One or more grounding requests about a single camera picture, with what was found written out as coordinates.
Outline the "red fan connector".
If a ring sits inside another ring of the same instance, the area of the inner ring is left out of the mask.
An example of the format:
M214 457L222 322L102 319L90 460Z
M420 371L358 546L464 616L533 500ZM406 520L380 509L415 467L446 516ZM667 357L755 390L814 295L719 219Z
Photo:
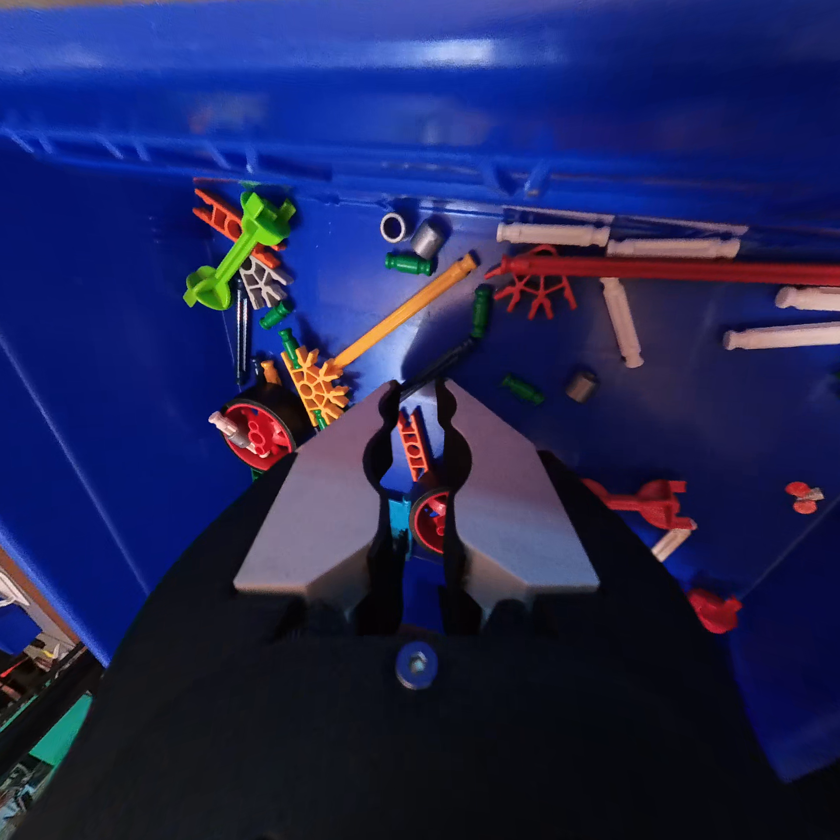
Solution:
M552 294L559 293L571 311L578 308L567 276L557 273L538 272L533 261L554 260L561 256L557 245L533 245L512 255L504 255L500 263L485 274L485 280L496 277L510 277L506 286L499 288L495 301L507 300L507 311L512 312L523 299L530 303L528 320L534 320L541 311L549 320L553 319Z

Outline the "lime green spool rod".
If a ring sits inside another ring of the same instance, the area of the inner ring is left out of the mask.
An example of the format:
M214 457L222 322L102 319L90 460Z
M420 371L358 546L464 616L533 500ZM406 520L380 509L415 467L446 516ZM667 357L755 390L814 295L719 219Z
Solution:
M291 232L291 219L297 213L291 199L274 203L253 190L241 192L238 207L223 199L241 211L241 235L234 243L229 240L230 247L217 266L201 266L188 275L183 300L189 308L199 304L217 312L229 309L233 302L230 283L252 256L253 247L257 243L283 245Z

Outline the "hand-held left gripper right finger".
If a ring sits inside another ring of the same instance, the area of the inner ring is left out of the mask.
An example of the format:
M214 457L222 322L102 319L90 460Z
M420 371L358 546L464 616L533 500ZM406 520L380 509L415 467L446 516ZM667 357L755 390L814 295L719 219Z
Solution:
M449 379L444 430L444 631L477 633L502 602L590 595L600 579L536 446Z

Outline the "grey fan connector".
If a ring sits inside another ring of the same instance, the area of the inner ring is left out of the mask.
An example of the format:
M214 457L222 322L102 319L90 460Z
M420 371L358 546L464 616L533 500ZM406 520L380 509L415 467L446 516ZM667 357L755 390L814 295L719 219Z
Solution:
M252 256L244 261L238 273L256 311L273 308L286 300L287 288L294 282L285 270L267 267Z

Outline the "small pale grey rod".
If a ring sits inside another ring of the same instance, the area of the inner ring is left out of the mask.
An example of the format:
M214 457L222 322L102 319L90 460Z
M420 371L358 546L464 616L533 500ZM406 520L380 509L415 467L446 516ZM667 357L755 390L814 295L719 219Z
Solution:
M248 448L251 446L248 431L234 420L220 412L212 413L207 421L233 446Z

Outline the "yellow rod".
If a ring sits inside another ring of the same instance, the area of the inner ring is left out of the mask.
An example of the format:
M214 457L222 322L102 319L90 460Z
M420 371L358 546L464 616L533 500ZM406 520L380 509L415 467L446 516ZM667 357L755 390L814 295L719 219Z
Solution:
M467 278L479 266L479 259L473 251L469 251L461 259L454 262L440 275L427 283L416 294L408 298L396 310L376 323L349 347L341 351L330 362L337 368L344 370L348 365L357 361L363 354L383 341L388 335L396 331L404 323L414 318L446 292L450 291L462 280Z

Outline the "red wheel with black tyre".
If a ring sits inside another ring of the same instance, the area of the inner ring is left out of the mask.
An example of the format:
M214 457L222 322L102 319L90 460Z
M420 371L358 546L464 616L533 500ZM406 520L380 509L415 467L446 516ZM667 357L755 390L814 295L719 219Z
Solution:
M425 490L415 499L409 514L409 529L415 542L428 553L443 556L449 488Z
M296 452L312 433L299 400L274 385L248 389L219 414L236 426L233 435L216 426L228 451L260 474Z

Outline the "red clip connector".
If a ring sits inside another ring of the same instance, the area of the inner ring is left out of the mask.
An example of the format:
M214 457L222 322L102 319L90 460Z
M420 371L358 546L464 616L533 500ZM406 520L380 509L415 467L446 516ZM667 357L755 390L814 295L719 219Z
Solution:
M612 493L593 479L582 482L612 511L638 513L649 525L664 531L697 529L694 520L680 513L678 495L686 492L684 480L650 480L633 494Z
M739 625L742 603L734 596L723 598L714 592L691 589L686 598L700 624L711 634L725 635Z

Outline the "long red rod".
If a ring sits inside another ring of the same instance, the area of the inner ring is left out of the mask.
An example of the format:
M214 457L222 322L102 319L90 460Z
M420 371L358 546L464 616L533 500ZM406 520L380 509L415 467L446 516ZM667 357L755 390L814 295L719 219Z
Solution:
M719 281L799 287L839 286L839 266L836 264L738 260L504 255L499 266L489 270L485 278L505 275Z

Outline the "orange ladder connector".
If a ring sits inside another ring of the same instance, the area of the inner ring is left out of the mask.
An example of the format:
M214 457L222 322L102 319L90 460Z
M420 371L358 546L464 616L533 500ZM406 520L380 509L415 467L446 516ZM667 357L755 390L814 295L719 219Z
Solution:
M406 463L413 482L420 481L432 468L424 418L420 407L414 408L409 414L400 410L396 422Z
M213 193L194 187L194 195L200 200L201 206L192 209L193 214L214 232L221 234L231 242L235 242L242 234L242 213L226 200ZM257 243L251 255L260 263L268 267L276 267L279 263L278 253L285 245L262 245Z

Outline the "thin dark blue rod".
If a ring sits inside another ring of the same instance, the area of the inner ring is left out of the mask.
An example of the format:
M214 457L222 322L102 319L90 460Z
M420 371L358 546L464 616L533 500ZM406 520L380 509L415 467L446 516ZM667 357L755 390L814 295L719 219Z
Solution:
M246 386L252 375L250 352L251 312L249 297L244 283L240 280L236 287L236 382Z

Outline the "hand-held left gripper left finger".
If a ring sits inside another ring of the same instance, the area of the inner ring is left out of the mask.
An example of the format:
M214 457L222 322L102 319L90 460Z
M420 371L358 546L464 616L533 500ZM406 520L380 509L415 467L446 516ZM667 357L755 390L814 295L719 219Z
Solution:
M238 592L330 605L364 634L403 618L401 540L382 478L393 461L401 385L380 385L294 454L234 578Z

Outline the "blue plastic bin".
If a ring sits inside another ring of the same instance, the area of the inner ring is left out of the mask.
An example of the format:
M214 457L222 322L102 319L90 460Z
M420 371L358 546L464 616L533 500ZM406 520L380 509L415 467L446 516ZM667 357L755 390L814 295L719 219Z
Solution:
M443 266L493 266L497 218L539 209L837 264L838 2L2 2L2 540L105 664L247 481L207 427L234 314L182 300L224 252L198 179L290 195L291 326L327 356L413 293L383 265L390 207L449 219ZM668 570L742 602L726 641L778 774L827 766L838 348L725 350L819 318L768 285L631 280L632 371L600 284L574 292L552 321L497 308L452 375L613 492L686 481Z

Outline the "cyan panel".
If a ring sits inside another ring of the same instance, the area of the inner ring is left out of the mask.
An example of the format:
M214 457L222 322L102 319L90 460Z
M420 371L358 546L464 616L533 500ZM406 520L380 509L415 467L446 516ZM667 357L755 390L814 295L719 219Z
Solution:
M414 547L411 530L411 498L400 493L389 492L387 505L392 547L394 551L403 548L402 556L407 562L411 559Z

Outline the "yellow snowflake connector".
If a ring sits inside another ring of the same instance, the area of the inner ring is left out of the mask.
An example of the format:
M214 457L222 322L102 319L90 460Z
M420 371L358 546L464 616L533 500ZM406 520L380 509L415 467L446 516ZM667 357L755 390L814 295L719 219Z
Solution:
M333 360L321 361L318 350L305 346L284 350L280 357L315 429L323 430L343 416L350 406L350 389L340 382L343 371Z

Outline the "teal board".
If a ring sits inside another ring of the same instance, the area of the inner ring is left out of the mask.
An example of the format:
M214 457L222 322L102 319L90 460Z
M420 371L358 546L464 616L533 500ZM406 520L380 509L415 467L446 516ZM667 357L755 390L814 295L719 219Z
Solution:
M43 692L2 709L1 781L46 774L60 766L91 707L88 690Z

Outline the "white rod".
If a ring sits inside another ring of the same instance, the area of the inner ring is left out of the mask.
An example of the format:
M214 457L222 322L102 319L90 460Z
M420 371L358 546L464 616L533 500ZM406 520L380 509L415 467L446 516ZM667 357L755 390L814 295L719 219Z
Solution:
M740 238L625 238L610 239L605 254L635 259L734 259Z
M697 527L694 526L668 530L651 548L651 554L654 555L658 562L666 562L670 555L677 551L696 529Z
M610 225L500 223L497 226L497 242L513 245L605 248L611 232Z
M839 312L839 287L783 287L773 302L777 308Z
M601 284L618 350L625 366L636 369L644 359L623 283L616 277L603 277Z
M725 350L777 350L838 345L839 322L729 330L723 335L721 343Z

